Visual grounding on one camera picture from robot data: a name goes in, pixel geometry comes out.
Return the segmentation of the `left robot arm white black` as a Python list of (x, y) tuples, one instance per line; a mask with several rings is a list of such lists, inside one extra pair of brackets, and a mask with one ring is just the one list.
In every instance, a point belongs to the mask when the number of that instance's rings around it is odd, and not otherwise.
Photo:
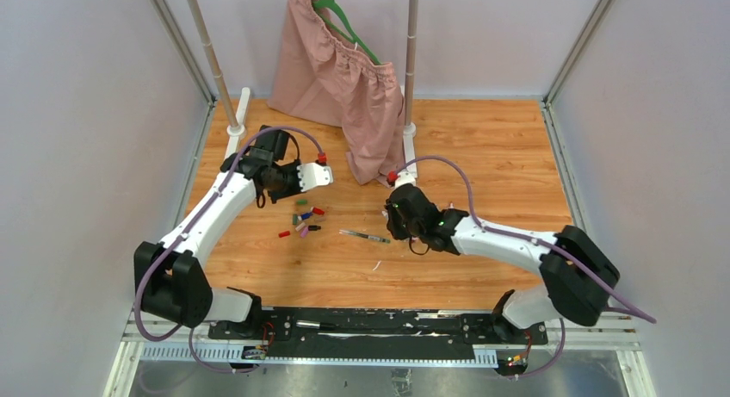
[(231, 321), (243, 339), (256, 338), (263, 330), (259, 300), (236, 288), (214, 288), (205, 274), (213, 248), (250, 205), (300, 195), (312, 184), (305, 175), (327, 171), (319, 163), (304, 164), (299, 158), (281, 164), (294, 127), (262, 126), (242, 149), (228, 156), (213, 185), (176, 228), (158, 242), (143, 242), (133, 254), (135, 297), (133, 313), (139, 332), (154, 341), (143, 313), (174, 323), (176, 328), (195, 328), (204, 321)]

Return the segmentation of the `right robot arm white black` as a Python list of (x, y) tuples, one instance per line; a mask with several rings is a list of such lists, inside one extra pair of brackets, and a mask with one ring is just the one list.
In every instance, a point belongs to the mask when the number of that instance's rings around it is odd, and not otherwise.
[(541, 278), (531, 289), (505, 293), (492, 310), (492, 331), (513, 343), (526, 328), (552, 319), (594, 326), (608, 306), (618, 269), (580, 228), (557, 233), (523, 230), (473, 218), (464, 210), (440, 209), (412, 185), (385, 201), (387, 230), (397, 240), (418, 239), (432, 251), (487, 257)]

